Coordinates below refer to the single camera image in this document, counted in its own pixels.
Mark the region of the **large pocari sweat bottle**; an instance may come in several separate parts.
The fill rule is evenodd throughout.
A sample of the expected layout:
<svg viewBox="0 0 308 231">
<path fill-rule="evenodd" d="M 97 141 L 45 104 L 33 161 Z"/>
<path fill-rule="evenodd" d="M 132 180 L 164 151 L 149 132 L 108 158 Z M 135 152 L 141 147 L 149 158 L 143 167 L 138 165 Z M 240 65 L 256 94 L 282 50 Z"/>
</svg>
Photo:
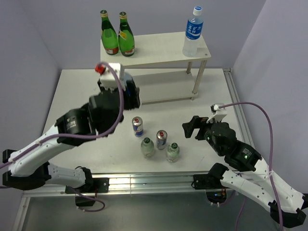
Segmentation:
<svg viewBox="0 0 308 231">
<path fill-rule="evenodd" d="M 195 6 L 193 14 L 187 20 L 185 40 L 182 48 L 182 53 L 186 57 L 194 57 L 197 54 L 197 41 L 201 36 L 204 22 L 202 10 L 201 6 Z"/>
</svg>

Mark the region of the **small pocari sweat bottle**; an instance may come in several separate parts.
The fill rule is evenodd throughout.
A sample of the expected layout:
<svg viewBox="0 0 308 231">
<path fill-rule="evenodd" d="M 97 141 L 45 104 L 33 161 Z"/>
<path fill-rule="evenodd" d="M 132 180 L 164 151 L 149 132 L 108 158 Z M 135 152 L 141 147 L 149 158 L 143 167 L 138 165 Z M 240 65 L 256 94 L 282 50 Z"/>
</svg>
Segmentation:
<svg viewBox="0 0 308 231">
<path fill-rule="evenodd" d="M 132 91 L 133 91 L 133 87 L 132 87 L 133 78 L 132 78 L 132 76 L 129 73 L 125 72 L 123 80 L 124 80 L 124 85 L 125 85 L 125 88 L 126 88 L 125 92 L 127 93 L 127 95 L 129 97 L 132 97 Z"/>
</svg>

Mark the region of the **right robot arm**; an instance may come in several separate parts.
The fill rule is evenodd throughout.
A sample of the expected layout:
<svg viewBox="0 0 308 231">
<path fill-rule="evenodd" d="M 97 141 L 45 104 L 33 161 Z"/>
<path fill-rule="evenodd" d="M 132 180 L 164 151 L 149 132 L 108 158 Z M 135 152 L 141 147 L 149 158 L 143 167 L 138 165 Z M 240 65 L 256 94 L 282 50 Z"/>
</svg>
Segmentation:
<svg viewBox="0 0 308 231">
<path fill-rule="evenodd" d="M 303 225 L 308 206 L 308 195 L 288 185 L 271 172 L 264 158 L 249 144 L 237 140 L 236 132 L 225 122 L 207 122 L 207 117 L 193 116 L 182 124 L 186 138 L 198 129 L 195 139 L 207 141 L 212 149 L 223 156 L 225 163 L 215 163 L 206 174 L 193 177 L 196 190 L 224 186 L 264 207 L 271 218 L 286 228 Z"/>
</svg>

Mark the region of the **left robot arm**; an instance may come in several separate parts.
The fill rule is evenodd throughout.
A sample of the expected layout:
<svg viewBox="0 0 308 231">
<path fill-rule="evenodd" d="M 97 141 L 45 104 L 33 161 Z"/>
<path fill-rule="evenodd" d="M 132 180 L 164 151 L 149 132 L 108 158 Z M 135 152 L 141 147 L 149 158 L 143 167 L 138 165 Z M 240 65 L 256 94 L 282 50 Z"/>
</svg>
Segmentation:
<svg viewBox="0 0 308 231">
<path fill-rule="evenodd" d="M 65 185 L 79 192 L 94 186 L 91 170 L 86 167 L 68 169 L 50 163 L 58 154 L 80 145 L 107 137 L 124 119 L 123 111 L 139 108 L 139 87 L 132 78 L 121 88 L 107 88 L 98 81 L 101 92 L 90 96 L 88 103 L 58 118 L 40 138 L 21 150 L 6 149 L 1 167 L 4 188 L 34 190 L 45 184 Z"/>
</svg>

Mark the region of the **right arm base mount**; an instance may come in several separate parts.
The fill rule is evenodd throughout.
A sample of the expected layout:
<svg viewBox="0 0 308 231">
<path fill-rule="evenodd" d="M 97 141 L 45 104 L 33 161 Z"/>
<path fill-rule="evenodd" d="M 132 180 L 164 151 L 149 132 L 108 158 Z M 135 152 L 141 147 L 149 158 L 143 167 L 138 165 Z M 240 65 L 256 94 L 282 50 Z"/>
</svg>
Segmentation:
<svg viewBox="0 0 308 231">
<path fill-rule="evenodd" d="M 220 181 L 209 174 L 194 174 L 191 187 L 195 190 L 204 190 L 210 205 L 224 205 L 235 195 L 234 190 L 228 190 Z"/>
</svg>

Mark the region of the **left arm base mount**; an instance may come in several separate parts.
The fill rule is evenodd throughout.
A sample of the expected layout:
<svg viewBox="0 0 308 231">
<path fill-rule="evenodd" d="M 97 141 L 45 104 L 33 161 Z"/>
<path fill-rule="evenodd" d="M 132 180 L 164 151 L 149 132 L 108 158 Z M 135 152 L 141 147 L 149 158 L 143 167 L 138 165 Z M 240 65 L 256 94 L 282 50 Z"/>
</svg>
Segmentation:
<svg viewBox="0 0 308 231">
<path fill-rule="evenodd" d="M 94 178 L 92 185 L 86 188 L 74 189 L 65 187 L 65 194 L 75 195 L 75 205 L 83 212 L 99 212 L 105 208 L 105 203 L 98 199 L 98 193 L 107 193 L 109 190 L 109 178 Z M 90 209 L 98 202 L 102 205 L 99 209 Z"/>
</svg>

